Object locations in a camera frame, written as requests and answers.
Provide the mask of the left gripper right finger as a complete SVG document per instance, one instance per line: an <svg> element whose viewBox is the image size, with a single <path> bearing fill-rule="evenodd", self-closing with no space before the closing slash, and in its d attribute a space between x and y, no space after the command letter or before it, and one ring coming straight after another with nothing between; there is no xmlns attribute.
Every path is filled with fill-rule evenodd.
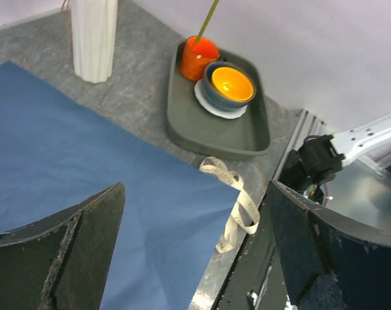
<svg viewBox="0 0 391 310"><path fill-rule="evenodd" d="M284 281L299 309L391 309L391 232L271 181L267 188Z"/></svg>

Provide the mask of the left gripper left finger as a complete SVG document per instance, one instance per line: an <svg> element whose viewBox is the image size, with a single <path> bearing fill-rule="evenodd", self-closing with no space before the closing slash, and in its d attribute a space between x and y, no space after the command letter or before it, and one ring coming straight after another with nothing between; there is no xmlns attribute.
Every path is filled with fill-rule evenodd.
<svg viewBox="0 0 391 310"><path fill-rule="evenodd" d="M0 234L0 309L99 309L125 207L115 183Z"/></svg>

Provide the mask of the cream ribbon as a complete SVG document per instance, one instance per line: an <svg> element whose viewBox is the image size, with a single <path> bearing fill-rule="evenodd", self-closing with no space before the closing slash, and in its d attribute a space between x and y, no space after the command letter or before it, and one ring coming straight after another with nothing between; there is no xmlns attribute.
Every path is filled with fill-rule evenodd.
<svg viewBox="0 0 391 310"><path fill-rule="evenodd" d="M220 159L213 156L207 157L201 162L198 169L239 190L237 200L225 224L224 231L215 246L219 254L227 253L237 245L238 228L241 228L248 235L256 233L260 223L259 208L244 189L242 176L237 171L229 170L227 165Z"/></svg>

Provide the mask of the blue wrapping paper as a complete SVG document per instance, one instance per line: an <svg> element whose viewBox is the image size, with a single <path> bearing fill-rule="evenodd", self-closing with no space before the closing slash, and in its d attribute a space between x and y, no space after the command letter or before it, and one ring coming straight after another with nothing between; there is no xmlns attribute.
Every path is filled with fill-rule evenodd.
<svg viewBox="0 0 391 310"><path fill-rule="evenodd" d="M102 309L187 309L238 191L19 66L0 65L0 233L121 182Z"/></svg>

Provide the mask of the yellow rose stem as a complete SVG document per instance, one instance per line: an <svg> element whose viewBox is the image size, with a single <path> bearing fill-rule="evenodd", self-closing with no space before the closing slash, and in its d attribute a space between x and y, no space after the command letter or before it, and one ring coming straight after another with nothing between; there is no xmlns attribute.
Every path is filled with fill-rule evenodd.
<svg viewBox="0 0 391 310"><path fill-rule="evenodd" d="M215 13L215 10L216 10L218 4L219 4L219 0L214 0L213 1L212 5L211 5L211 7L209 9L209 12L207 13L207 16L206 16L206 18L205 18L205 20L204 20L204 22L202 24L202 27L201 27L198 35L196 36L196 39L195 39L194 43L193 43L194 46L196 46L199 43L199 41L201 40L202 36L204 35L204 32L206 31L206 28L207 28L207 26L208 26L208 24L209 24L209 22L210 22L210 20L211 20L211 18L213 16L213 14Z"/></svg>

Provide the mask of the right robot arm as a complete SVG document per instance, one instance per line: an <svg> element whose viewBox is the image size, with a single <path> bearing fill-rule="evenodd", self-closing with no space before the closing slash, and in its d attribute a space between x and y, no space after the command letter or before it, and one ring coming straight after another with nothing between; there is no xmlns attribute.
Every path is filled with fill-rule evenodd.
<svg viewBox="0 0 391 310"><path fill-rule="evenodd" d="M315 192L359 157L391 142L391 113L352 129L306 138L291 150L279 181L303 194Z"/></svg>

